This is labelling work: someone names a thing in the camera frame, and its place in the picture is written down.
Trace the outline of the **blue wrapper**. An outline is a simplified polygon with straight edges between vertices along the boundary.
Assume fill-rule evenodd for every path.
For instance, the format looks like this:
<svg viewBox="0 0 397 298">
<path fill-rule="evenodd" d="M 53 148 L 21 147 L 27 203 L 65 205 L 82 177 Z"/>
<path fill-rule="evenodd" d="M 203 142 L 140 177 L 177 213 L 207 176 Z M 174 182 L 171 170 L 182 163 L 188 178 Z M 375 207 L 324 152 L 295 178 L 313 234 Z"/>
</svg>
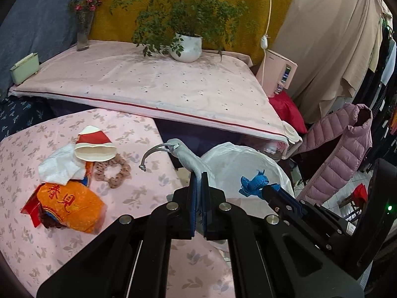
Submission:
<svg viewBox="0 0 397 298">
<path fill-rule="evenodd" d="M 258 173 L 251 180 L 242 176 L 240 181 L 241 188 L 239 189 L 239 193 L 241 195 L 245 197 L 257 196 L 258 198 L 263 199 L 262 189 L 269 183 L 264 170 L 258 170 Z"/>
</svg>

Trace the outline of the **orange plastic bag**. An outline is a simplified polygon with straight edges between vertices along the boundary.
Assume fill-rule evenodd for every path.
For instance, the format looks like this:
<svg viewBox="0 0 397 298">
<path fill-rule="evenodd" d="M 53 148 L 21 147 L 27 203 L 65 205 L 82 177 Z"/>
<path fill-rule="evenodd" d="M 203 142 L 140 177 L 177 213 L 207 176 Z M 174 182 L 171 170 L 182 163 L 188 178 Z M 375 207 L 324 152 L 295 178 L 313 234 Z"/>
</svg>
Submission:
<svg viewBox="0 0 397 298">
<path fill-rule="evenodd" d="M 69 228 L 83 233 L 99 232 L 105 212 L 106 205 L 99 196 L 77 181 L 69 181 L 66 186 L 40 184 L 21 209 L 34 227 Z"/>
</svg>

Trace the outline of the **brown dotted hair scrunchie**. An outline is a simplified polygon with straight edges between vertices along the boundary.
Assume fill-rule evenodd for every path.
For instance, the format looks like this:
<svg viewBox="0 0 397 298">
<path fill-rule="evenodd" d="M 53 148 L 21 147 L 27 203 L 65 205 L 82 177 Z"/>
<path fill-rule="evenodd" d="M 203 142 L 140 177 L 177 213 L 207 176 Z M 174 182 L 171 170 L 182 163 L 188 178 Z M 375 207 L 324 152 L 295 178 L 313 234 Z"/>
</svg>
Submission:
<svg viewBox="0 0 397 298">
<path fill-rule="evenodd" d="M 131 167 L 118 153 L 108 161 L 94 163 L 93 177 L 96 181 L 105 182 L 110 189 L 115 189 L 131 177 Z"/>
</svg>

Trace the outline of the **grey sock with cable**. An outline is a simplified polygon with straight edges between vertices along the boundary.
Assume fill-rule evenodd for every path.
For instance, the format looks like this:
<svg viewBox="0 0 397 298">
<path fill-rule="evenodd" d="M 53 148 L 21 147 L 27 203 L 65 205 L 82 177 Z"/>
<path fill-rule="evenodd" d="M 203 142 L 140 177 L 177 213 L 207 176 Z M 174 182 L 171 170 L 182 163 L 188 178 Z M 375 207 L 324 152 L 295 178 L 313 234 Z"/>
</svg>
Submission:
<svg viewBox="0 0 397 298">
<path fill-rule="evenodd" d="M 169 139 L 166 143 L 162 143 L 150 148 L 145 152 L 141 159 L 139 168 L 146 171 L 145 161 L 153 153 L 164 151 L 177 158 L 184 168 L 190 172 L 194 172 L 197 179 L 201 179 L 202 173 L 206 172 L 208 180 L 215 183 L 215 176 L 211 168 L 197 155 L 195 155 L 181 140 Z"/>
</svg>

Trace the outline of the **white tissue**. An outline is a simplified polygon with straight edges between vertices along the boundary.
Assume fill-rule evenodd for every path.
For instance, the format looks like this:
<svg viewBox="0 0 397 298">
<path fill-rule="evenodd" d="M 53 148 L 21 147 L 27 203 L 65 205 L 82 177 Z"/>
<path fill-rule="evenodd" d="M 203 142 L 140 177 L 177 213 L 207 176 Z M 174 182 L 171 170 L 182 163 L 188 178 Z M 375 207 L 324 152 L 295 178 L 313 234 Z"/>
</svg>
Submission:
<svg viewBox="0 0 397 298">
<path fill-rule="evenodd" d="M 71 180 L 83 180 L 85 172 L 85 161 L 76 157 L 72 143 L 57 149 L 38 166 L 41 182 L 61 186 L 66 186 Z"/>
</svg>

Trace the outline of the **white trash bag bin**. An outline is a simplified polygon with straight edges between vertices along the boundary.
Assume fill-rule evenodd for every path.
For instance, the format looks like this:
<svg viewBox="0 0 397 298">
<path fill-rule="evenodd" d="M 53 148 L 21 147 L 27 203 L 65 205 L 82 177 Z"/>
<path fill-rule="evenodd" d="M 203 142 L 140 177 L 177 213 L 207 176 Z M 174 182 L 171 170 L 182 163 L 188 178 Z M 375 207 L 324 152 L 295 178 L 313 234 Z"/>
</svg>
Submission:
<svg viewBox="0 0 397 298">
<path fill-rule="evenodd" d="M 274 213 L 262 198 L 261 182 L 294 195 L 289 178 L 276 161 L 253 148 L 227 142 L 199 157 L 181 141 L 178 144 L 172 147 L 172 155 L 183 167 L 194 173 L 207 172 L 209 185 L 222 190 L 228 202 L 251 216 L 264 218 Z"/>
</svg>

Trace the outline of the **red stool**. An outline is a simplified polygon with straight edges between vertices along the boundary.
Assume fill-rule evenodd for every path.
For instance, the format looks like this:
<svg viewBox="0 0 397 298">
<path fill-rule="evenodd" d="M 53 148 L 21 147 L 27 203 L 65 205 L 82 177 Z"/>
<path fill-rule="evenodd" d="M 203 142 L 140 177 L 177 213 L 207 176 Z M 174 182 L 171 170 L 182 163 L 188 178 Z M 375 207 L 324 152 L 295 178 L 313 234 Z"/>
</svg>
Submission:
<svg viewBox="0 0 397 298">
<path fill-rule="evenodd" d="M 353 223 L 359 220 L 360 215 L 363 212 L 363 209 L 365 208 L 367 202 L 367 188 L 363 183 L 361 183 L 348 197 L 346 197 L 339 203 L 338 207 L 342 209 L 342 207 L 345 207 L 346 205 L 351 205 L 353 211 L 350 212 L 344 219 Z"/>
</svg>

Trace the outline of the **pink floral table cloth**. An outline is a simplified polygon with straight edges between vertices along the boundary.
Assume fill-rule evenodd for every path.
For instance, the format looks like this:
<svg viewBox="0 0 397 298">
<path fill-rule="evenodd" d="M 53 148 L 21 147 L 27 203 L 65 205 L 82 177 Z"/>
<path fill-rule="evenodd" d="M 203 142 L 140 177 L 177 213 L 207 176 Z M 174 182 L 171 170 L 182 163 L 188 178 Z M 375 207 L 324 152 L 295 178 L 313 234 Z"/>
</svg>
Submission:
<svg viewBox="0 0 397 298">
<path fill-rule="evenodd" d="M 108 178 L 129 166 L 120 186 L 90 179 L 56 186 L 41 181 L 39 166 L 56 150 L 73 147 L 84 128 L 99 128 L 119 158 Z M 1 253 L 18 283 L 35 295 L 39 286 L 124 214 L 150 214 L 181 186 L 170 158 L 156 153 L 146 172 L 141 157 L 162 142 L 151 118 L 103 109 L 55 118 L 1 141 Z"/>
</svg>

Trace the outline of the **small red white paper cup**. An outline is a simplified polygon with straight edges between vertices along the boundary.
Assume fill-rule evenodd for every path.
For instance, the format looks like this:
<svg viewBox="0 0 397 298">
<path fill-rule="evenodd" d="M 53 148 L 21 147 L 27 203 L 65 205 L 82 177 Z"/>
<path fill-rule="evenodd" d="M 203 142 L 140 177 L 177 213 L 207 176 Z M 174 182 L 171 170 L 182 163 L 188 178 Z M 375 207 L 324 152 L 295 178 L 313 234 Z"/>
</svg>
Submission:
<svg viewBox="0 0 397 298">
<path fill-rule="evenodd" d="M 75 144 L 75 156 L 84 161 L 104 162 L 117 154 L 116 146 L 100 128 L 86 126 L 79 134 Z"/>
</svg>

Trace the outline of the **pink puffer jacket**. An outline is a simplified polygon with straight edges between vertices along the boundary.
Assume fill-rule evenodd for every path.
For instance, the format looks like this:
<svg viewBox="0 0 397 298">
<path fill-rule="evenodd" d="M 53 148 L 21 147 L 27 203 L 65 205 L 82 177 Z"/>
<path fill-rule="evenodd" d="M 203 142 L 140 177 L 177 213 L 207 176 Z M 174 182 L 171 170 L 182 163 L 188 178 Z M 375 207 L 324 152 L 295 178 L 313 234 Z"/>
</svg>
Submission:
<svg viewBox="0 0 397 298">
<path fill-rule="evenodd" d="M 372 111 L 345 104 L 313 124 L 292 159 L 305 183 L 297 196 L 323 204 L 342 189 L 372 147 Z"/>
</svg>

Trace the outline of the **white tape roll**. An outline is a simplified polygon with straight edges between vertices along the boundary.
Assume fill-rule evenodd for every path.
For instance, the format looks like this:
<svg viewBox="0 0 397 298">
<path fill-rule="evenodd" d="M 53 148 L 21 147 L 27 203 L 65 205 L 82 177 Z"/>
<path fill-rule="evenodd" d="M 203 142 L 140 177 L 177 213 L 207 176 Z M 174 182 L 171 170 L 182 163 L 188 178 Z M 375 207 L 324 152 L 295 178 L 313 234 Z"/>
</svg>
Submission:
<svg viewBox="0 0 397 298">
<path fill-rule="evenodd" d="M 298 132 L 288 123 L 282 120 L 284 136 L 288 139 L 291 144 L 302 142 L 302 138 Z"/>
</svg>

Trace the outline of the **red cloth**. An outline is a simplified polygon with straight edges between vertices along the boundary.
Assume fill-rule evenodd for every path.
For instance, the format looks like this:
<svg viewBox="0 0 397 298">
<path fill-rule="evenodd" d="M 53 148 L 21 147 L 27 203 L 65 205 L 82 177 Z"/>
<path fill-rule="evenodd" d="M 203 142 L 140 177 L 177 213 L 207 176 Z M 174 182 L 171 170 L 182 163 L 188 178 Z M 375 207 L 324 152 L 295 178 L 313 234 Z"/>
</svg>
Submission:
<svg viewBox="0 0 397 298">
<path fill-rule="evenodd" d="M 281 120 L 289 123 L 300 135 L 307 133 L 301 112 L 285 91 L 270 97 L 269 102 Z"/>
</svg>

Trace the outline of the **pink speckled table cloth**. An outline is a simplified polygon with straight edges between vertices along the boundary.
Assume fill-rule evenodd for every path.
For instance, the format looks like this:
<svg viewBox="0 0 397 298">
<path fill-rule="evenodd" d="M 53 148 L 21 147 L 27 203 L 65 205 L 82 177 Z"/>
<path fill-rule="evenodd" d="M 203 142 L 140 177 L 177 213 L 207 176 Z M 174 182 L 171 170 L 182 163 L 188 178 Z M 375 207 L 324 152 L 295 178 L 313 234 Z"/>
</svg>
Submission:
<svg viewBox="0 0 397 298">
<path fill-rule="evenodd" d="M 128 42 L 99 41 L 70 48 L 13 86 L 12 96 L 40 96 L 208 126 L 290 143 L 282 120 L 236 52 L 203 52 L 192 63 L 169 56 L 145 57 Z"/>
</svg>

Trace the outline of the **pink water dispenser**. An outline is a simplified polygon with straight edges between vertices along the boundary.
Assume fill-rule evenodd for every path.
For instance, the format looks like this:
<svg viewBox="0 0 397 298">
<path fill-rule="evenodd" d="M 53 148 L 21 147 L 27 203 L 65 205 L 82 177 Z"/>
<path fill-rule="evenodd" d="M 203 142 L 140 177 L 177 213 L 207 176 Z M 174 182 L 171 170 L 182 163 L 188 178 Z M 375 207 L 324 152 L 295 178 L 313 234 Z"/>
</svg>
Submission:
<svg viewBox="0 0 397 298">
<path fill-rule="evenodd" d="M 266 50 L 256 79 L 265 94 L 272 98 L 284 89 L 288 89 L 298 65 L 288 58 L 272 50 Z"/>
</svg>

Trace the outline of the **pale green box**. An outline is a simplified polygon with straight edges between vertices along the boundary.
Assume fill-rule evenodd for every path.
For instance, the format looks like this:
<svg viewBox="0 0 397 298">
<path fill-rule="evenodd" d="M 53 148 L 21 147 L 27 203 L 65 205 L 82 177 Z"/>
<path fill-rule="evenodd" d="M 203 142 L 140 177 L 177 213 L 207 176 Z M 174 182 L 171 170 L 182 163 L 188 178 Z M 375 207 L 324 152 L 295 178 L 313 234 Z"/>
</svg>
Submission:
<svg viewBox="0 0 397 298">
<path fill-rule="evenodd" d="M 11 78 L 15 85 L 20 85 L 27 78 L 36 74 L 39 70 L 39 59 L 38 53 L 33 52 L 28 56 L 24 57 L 17 63 L 15 63 L 12 68 L 10 68 Z"/>
</svg>

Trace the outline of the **beige curtain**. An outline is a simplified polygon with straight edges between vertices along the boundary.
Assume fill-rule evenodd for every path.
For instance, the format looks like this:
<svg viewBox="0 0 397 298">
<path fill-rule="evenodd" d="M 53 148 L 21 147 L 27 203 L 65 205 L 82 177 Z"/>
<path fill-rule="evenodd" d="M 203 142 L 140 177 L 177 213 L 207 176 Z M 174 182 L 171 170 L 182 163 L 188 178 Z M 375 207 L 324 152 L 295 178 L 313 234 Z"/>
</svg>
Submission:
<svg viewBox="0 0 397 298">
<path fill-rule="evenodd" d="M 353 98 L 377 53 L 382 0 L 292 0 L 272 44 L 297 64 L 288 89 L 305 122 Z"/>
</svg>

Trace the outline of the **green potted plant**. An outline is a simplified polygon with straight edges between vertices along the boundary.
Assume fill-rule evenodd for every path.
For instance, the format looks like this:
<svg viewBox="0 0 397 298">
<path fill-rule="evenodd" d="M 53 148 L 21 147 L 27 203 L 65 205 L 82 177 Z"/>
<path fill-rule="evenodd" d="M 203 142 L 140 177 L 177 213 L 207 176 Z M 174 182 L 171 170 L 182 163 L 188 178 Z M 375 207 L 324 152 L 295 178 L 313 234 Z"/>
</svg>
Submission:
<svg viewBox="0 0 397 298">
<path fill-rule="evenodd" d="M 138 3 L 131 40 L 146 57 L 181 55 L 188 38 L 201 38 L 221 54 L 240 30 L 254 33 L 257 27 L 243 0 L 113 0 L 109 10 L 128 11 Z"/>
</svg>

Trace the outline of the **glass vase with red flowers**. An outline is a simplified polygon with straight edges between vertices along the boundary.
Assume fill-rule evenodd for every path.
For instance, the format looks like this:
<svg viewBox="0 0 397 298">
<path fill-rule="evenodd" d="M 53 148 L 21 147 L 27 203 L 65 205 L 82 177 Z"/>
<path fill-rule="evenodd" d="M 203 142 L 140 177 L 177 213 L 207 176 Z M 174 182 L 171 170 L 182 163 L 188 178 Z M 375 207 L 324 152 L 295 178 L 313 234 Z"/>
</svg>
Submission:
<svg viewBox="0 0 397 298">
<path fill-rule="evenodd" d="M 87 50 L 88 36 L 96 10 L 101 6 L 101 0 L 71 0 L 69 10 L 75 14 L 77 20 L 77 51 Z"/>
</svg>

